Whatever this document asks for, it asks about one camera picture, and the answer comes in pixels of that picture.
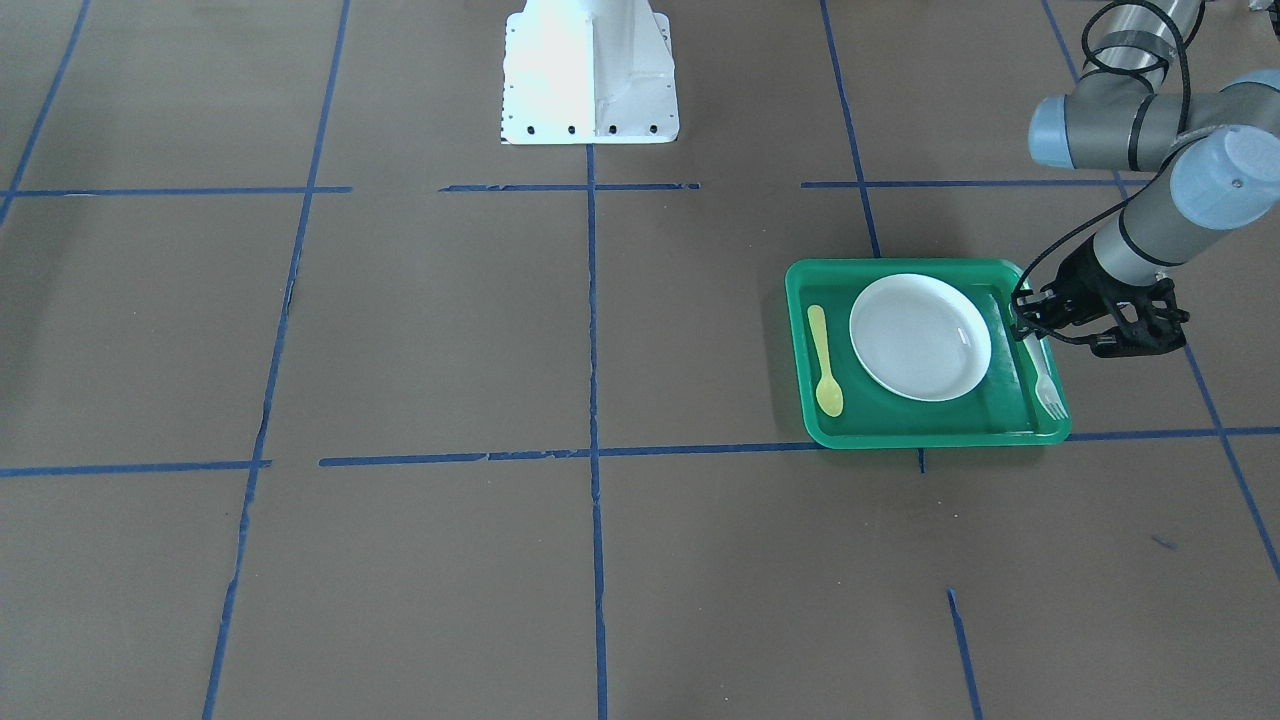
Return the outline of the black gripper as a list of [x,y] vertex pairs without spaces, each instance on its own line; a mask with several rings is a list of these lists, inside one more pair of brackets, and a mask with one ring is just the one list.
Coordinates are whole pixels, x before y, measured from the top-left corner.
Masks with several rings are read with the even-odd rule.
[[1010,299],[1011,314],[1018,316],[1018,338],[1051,338],[1069,341],[1062,334],[1068,323],[1089,323],[1108,316],[1121,301],[1132,296],[1132,287],[1111,277],[1101,265],[1093,243],[1083,243],[1059,266],[1055,279],[1046,287],[1021,287]]

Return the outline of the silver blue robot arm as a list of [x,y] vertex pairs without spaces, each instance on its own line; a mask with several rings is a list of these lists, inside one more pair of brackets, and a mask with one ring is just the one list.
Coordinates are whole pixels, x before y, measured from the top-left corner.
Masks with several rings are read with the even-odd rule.
[[1084,243],[1053,281],[1018,293],[1029,327],[1185,322],[1171,270],[1277,206],[1277,72],[1196,94],[1188,55],[1204,9],[1107,3],[1082,31],[1073,90],[1036,109],[1028,149],[1037,163],[1146,173],[1149,182],[1078,229]]

